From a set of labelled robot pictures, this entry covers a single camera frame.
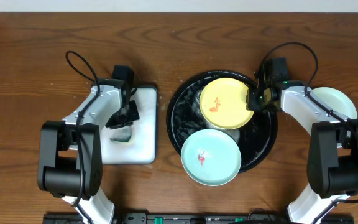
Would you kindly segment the green sponge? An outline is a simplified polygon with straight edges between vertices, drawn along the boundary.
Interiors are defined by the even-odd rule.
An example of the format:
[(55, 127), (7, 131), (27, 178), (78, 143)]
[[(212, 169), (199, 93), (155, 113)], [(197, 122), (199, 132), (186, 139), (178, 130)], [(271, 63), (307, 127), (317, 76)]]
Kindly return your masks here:
[(111, 130), (111, 137), (110, 140), (112, 142), (124, 142), (127, 143), (132, 138), (132, 128), (125, 126), (119, 129), (112, 129)]

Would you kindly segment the yellow plate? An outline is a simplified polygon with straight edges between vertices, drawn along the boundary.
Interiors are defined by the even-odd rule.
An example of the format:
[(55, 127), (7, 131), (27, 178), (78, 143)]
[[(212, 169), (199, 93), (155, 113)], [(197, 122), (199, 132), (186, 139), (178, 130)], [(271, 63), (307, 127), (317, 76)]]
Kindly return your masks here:
[(215, 79), (200, 94), (201, 114), (218, 128), (240, 128), (254, 115), (254, 111), (247, 109), (248, 91), (244, 82), (234, 78)]

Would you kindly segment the light green plate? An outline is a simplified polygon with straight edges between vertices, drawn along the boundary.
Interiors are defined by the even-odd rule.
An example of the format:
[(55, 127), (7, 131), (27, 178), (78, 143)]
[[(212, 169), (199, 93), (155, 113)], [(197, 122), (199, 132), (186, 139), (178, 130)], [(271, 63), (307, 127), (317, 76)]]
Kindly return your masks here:
[(350, 119), (357, 119), (356, 107), (343, 92), (330, 87), (319, 87), (313, 89), (313, 93), (333, 110), (346, 115)]
[(239, 146), (232, 137), (215, 129), (190, 135), (180, 156), (184, 170), (193, 180), (212, 187), (234, 179), (242, 162)]

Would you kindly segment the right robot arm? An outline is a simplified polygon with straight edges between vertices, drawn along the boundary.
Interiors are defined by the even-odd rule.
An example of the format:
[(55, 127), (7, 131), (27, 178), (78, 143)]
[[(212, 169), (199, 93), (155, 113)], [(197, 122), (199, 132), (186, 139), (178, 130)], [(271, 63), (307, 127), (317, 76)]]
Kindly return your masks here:
[(292, 223), (320, 223), (340, 203), (358, 203), (358, 119), (328, 106), (301, 80), (291, 80), (284, 58), (263, 60), (247, 109), (292, 116), (310, 135), (308, 185), (287, 206)]

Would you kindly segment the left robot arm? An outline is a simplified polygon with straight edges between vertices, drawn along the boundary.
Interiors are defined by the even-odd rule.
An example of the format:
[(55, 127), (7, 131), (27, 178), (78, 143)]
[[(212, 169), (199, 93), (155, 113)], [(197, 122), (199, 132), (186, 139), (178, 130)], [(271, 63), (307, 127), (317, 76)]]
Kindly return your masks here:
[(101, 189), (101, 130), (132, 122), (130, 79), (97, 79), (88, 97), (61, 121), (40, 131), (37, 183), (40, 190), (70, 203), (85, 223), (111, 223), (114, 204)]

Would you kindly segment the black tray with foam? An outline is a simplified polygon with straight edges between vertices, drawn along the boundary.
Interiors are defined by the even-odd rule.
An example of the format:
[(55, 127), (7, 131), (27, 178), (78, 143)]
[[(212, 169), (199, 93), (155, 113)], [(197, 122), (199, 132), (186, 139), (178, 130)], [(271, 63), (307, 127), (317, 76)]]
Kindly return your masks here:
[(138, 87), (131, 97), (137, 105), (140, 120), (134, 121), (129, 142), (112, 142), (111, 129), (101, 131), (101, 155), (104, 165), (151, 164), (157, 153), (157, 88)]

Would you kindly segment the round black tray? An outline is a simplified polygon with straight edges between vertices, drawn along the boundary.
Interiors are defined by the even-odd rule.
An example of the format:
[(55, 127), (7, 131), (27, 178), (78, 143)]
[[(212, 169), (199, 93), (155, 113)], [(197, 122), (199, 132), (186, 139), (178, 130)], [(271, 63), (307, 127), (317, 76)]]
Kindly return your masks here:
[[(234, 78), (251, 88), (257, 86), (253, 79), (227, 70), (203, 72), (182, 84), (170, 100), (166, 117), (168, 137), (178, 154), (181, 153), (184, 142), (191, 134), (208, 128), (208, 122), (201, 114), (197, 99), (202, 89), (218, 78)], [(275, 113), (256, 112), (244, 126), (225, 130), (225, 133), (230, 135), (239, 146), (240, 173), (254, 168), (267, 157), (277, 138), (277, 121)]]

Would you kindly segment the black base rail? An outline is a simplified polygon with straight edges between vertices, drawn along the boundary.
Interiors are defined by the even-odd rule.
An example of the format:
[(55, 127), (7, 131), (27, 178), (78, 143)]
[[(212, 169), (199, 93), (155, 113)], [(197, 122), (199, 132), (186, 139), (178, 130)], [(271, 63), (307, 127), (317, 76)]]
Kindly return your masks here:
[[(44, 214), (43, 224), (87, 223), (81, 215), (74, 213)], [(112, 224), (229, 224), (229, 223), (292, 223), (289, 219), (266, 212), (251, 213), (251, 215), (148, 215), (146, 213), (124, 213), (116, 215)], [(327, 215), (322, 224), (354, 224), (350, 215)]]

